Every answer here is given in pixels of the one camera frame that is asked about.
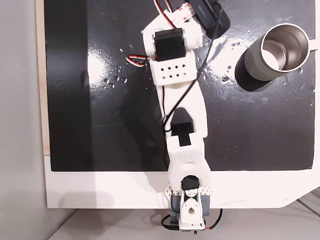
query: metal mug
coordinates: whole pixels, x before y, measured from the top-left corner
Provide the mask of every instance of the metal mug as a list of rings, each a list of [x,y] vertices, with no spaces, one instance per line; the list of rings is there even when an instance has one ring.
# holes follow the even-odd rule
[[[317,48],[306,32],[291,23],[272,27],[246,51],[245,68],[257,80],[270,81],[300,68]]]

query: red and white wire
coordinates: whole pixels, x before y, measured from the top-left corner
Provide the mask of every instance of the red and white wire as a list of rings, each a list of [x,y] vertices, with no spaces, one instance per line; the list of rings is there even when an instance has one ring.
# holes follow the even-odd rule
[[[173,9],[172,9],[170,1],[169,0],[164,0],[164,1],[165,1],[166,6],[168,7],[169,12],[173,13]]]
[[[162,10],[158,0],[153,0],[154,2],[154,5],[156,7],[156,9],[158,10],[159,14],[162,14],[165,18],[165,20],[170,24],[170,26],[173,28],[173,29],[176,29],[176,26],[172,23],[172,21],[168,18],[168,16],[164,13],[164,11]],[[169,0],[165,0],[165,3],[167,4],[167,6],[169,7],[169,9],[172,11],[172,7],[170,5],[170,2]]]
[[[149,57],[148,56],[143,56],[143,55],[136,55],[136,54],[130,54],[128,55],[125,59],[135,65],[136,67],[142,68],[144,65],[146,65],[146,61]],[[143,60],[143,62],[137,62],[133,59],[139,59],[139,60]]]

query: wall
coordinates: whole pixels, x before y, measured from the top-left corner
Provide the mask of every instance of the wall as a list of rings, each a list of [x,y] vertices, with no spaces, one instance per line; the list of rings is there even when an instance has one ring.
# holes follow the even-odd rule
[[[0,0],[0,239],[46,240],[74,213],[47,209],[34,0]]]

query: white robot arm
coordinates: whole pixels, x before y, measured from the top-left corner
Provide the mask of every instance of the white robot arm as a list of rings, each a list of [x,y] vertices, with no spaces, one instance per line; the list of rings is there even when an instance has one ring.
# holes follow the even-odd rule
[[[162,11],[157,0],[154,2],[160,15],[142,34],[170,159],[166,193],[171,203],[171,226],[167,228],[196,233],[206,228],[205,220],[210,211],[211,170],[205,159],[204,144],[208,135],[207,112],[197,81],[203,65],[197,71],[194,53],[194,49],[203,46],[202,27],[196,21],[186,22],[185,16],[194,14],[189,3],[171,13]],[[217,26],[221,12],[220,6]],[[192,122],[172,124],[178,108],[185,109]]]

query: mug handle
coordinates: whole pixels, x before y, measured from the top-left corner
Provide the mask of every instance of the mug handle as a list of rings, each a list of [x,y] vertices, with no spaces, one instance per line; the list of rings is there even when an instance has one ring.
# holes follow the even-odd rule
[[[310,51],[315,51],[319,49],[319,41],[316,39],[309,40],[309,50]]]

